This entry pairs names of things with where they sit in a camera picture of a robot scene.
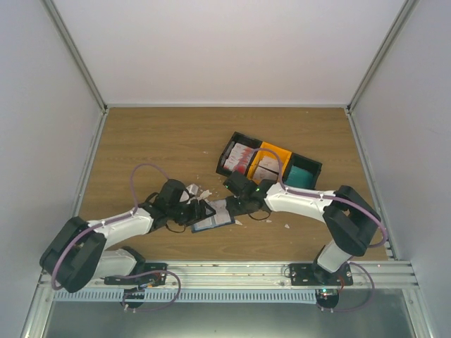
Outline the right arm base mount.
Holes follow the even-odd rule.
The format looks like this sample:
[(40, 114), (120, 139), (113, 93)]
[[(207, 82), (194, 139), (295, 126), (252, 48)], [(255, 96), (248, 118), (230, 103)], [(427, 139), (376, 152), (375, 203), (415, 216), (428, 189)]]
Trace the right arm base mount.
[(349, 263), (343, 263), (334, 273), (321, 268), (317, 263), (291, 263), (284, 274), (292, 286), (312, 287), (316, 304), (321, 310), (334, 310), (345, 287), (354, 284)]

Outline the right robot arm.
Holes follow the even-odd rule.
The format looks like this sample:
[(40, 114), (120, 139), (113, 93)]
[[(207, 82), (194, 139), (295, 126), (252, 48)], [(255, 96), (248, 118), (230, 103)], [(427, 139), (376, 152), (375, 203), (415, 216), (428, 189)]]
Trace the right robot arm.
[(380, 246), (388, 238), (380, 216), (349, 186), (314, 191), (285, 186), (277, 180), (255, 183), (238, 171), (223, 185), (233, 194), (225, 199), (226, 210), (233, 217), (257, 211), (286, 212), (326, 225), (332, 239), (310, 268), (313, 279), (321, 285), (332, 284), (348, 260), (364, 256), (368, 248)]

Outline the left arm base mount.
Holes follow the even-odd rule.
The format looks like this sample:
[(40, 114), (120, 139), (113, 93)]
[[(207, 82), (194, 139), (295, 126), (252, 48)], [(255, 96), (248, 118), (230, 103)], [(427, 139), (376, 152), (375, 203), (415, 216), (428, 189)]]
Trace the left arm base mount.
[(159, 287), (166, 283), (167, 263), (139, 263), (126, 277), (102, 277), (105, 285), (124, 286), (122, 299), (127, 310), (136, 311), (144, 304), (144, 295), (149, 287)]

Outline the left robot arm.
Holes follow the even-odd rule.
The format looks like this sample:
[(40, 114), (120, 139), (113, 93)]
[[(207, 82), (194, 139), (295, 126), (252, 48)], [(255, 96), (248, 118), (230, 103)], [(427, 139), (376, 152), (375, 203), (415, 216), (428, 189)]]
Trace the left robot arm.
[(129, 284), (143, 281), (145, 259), (132, 249), (110, 247), (167, 227), (170, 221), (188, 227), (215, 215), (213, 207), (196, 197), (197, 190), (194, 184), (169, 179), (131, 211), (103, 220), (67, 220), (39, 260), (51, 276), (52, 289), (73, 293), (93, 279), (113, 276)]

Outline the orange bin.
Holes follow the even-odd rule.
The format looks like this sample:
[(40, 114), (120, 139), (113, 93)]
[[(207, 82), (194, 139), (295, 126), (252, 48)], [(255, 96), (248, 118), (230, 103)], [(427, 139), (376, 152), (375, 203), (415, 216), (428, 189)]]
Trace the orange bin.
[(292, 152), (268, 142), (259, 146), (266, 151), (257, 151), (249, 165), (247, 177), (260, 183), (262, 180), (277, 180), (279, 173), (284, 173), (288, 166)]

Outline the white pink cards stack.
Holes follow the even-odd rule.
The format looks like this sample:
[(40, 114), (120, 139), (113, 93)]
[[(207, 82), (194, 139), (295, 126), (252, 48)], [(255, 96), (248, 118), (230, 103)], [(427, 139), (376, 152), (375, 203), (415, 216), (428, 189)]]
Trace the white pink cards stack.
[(257, 164), (254, 171), (254, 180), (277, 180), (279, 174), (279, 163), (276, 159), (264, 156)]

